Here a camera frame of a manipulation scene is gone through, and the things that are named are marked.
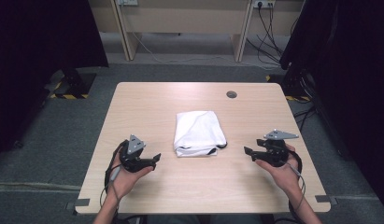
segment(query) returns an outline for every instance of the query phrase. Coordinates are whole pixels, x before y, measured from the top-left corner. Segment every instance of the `table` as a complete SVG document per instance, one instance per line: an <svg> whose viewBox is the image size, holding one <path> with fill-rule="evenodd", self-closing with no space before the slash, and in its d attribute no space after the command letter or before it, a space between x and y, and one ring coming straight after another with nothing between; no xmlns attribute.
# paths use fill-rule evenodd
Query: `table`
<svg viewBox="0 0 384 224"><path fill-rule="evenodd" d="M235 91L235 98L227 97ZM213 110L228 146L217 156L178 158L173 142L176 114ZM303 137L278 84L274 83L120 83L107 111L92 161L78 196L80 214L96 214L104 172L112 152L130 134L145 142L141 158L162 153L156 170L140 179L120 203L129 214L220 214L288 212L288 198L270 174L251 161L244 146L260 149L257 138L278 129L299 134L286 142L303 160L306 199L316 212L327 212L325 195Z"/></svg>
<svg viewBox="0 0 384 224"><path fill-rule="evenodd" d="M138 0L123 6L111 0L125 58L133 60L142 33L229 34L235 61L243 52L252 0Z"/></svg>

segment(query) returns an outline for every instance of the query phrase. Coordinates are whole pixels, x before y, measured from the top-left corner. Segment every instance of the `white towel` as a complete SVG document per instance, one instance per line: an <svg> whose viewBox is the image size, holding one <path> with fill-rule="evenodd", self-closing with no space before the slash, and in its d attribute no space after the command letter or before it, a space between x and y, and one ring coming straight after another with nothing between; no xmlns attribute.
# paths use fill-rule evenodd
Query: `white towel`
<svg viewBox="0 0 384 224"><path fill-rule="evenodd" d="M217 155L227 142L213 111L177 114L174 148L179 157Z"/></svg>

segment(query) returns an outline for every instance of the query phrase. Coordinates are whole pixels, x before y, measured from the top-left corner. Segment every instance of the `hand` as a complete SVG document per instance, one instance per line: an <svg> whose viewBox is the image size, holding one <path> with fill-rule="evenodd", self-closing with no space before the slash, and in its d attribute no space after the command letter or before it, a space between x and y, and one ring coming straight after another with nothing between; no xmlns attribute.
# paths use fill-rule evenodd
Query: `hand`
<svg viewBox="0 0 384 224"><path fill-rule="evenodd" d="M120 165L119 153L116 154L115 160L113 161L112 168ZM121 200L126 194L128 194L134 187L136 181L147 175L150 171L153 170L153 167L145 167L142 170L136 173L130 173L126 171L122 166L120 166L120 171L114 181L109 183L107 189L107 196L105 197L105 202L102 205L101 209L98 212L94 220L94 224L102 223L111 223L111 220L116 212L116 208Z"/></svg>
<svg viewBox="0 0 384 224"><path fill-rule="evenodd" d="M287 148L290 151L295 151L293 146L286 144ZM291 189L299 189L299 176L293 171L290 165L297 170L298 164L297 160L293 157L292 154L288 156L288 164L284 164L280 167L274 167L267 163L266 161L256 160L256 164L264 168L270 175L273 177L277 186L279 186L284 191L289 191Z"/></svg>
<svg viewBox="0 0 384 224"><path fill-rule="evenodd" d="M113 161L112 167L116 167L120 164L121 162L119 159L119 153L117 153L115 160ZM147 175L152 170L153 170L153 167L149 166L149 167L143 168L142 170L136 173L130 173L126 171L122 166L120 166L120 171L118 175L116 176L111 186L108 186L107 195L112 196L112 194L116 194L115 196L118 197L118 200L120 200L122 197L124 197L133 189L136 181L139 178L141 178L144 175Z"/></svg>

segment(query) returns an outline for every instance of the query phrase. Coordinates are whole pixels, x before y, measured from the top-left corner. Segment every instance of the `black cable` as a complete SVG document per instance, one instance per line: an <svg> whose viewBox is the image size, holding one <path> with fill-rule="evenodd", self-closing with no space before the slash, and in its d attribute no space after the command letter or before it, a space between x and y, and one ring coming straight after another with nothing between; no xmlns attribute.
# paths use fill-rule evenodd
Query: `black cable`
<svg viewBox="0 0 384 224"><path fill-rule="evenodd" d="M294 27L294 25L296 25L297 21L299 21L299 17L296 18L296 20L295 20L295 21L293 22L293 24L292 24L292 27L291 27L291 35L292 35L292 33L293 33L293 27Z"/></svg>
<svg viewBox="0 0 384 224"><path fill-rule="evenodd" d="M258 59L259 61L261 61L262 63L268 63L268 64L272 64L272 65L275 65L275 66L279 66L279 60L277 58L275 58L273 55L271 55L270 53L266 52L265 50L259 48L259 47L256 47L254 44L252 44L249 39L247 39L247 41L256 49L258 50ZM270 62L265 62L263 61L261 58L260 58L260 55L259 55L259 52L264 54L266 57L268 57L269 59L271 59L273 62L275 63L270 63Z"/></svg>
<svg viewBox="0 0 384 224"><path fill-rule="evenodd" d="M274 13L273 13L273 5L272 4L269 4L269 18L270 18L270 25L269 25L269 28L267 29L266 25L265 25L265 22L263 20L263 17L262 17L262 13L261 13L261 10L259 9L258 12L259 12L259 17L261 18L261 21L262 21L262 24L263 24L263 27L264 27L264 30L266 31L266 35L263 39L263 41L265 40L266 37L269 38L269 40L271 41L271 43L274 45L274 49L276 50L278 56L281 56L282 54L282 50L276 45L276 41L274 40L274 35L273 35L273 18L274 18Z"/></svg>
<svg viewBox="0 0 384 224"><path fill-rule="evenodd" d="M309 113L311 113L311 111L313 111L314 109L315 109L315 106L311 106L311 108L309 108L308 111L306 112L305 117L302 120L302 124L300 125L300 128L299 128L300 132L303 130L303 126L305 125L305 121L307 119L307 115Z"/></svg>
<svg viewBox="0 0 384 224"><path fill-rule="evenodd" d="M274 8L273 8L273 4L269 3L268 4L269 6L269 10L270 10L270 25L269 25L269 30L271 32L271 40L272 40L272 43L274 45L274 47L276 48L276 51L277 51L277 54L279 57L281 57L282 55L282 49L280 49L277 44L276 44L276 41L274 40L274 34L273 34L273 18L274 18Z"/></svg>

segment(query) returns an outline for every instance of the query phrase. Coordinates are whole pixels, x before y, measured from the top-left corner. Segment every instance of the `power outlet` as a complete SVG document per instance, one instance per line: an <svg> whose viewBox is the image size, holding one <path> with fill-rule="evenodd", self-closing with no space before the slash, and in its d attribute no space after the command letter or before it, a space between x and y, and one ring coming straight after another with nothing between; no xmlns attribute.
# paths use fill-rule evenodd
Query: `power outlet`
<svg viewBox="0 0 384 224"><path fill-rule="evenodd" d="M119 6L137 7L138 0L117 0Z"/></svg>
<svg viewBox="0 0 384 224"><path fill-rule="evenodd" d="M276 0L255 0L255 3L253 4L253 7L259 8L259 3L262 3L261 8L273 8L274 4L276 3Z"/></svg>

